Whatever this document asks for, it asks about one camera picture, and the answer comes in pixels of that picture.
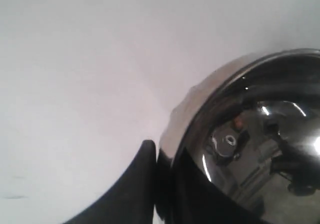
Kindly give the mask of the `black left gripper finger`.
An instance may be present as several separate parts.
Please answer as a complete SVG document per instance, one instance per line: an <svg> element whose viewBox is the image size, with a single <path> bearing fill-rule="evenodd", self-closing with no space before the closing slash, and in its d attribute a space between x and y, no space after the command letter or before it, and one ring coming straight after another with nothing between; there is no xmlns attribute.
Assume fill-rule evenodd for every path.
<svg viewBox="0 0 320 224"><path fill-rule="evenodd" d="M144 140L129 167L96 202L68 224L151 224L154 216L156 145Z"/></svg>

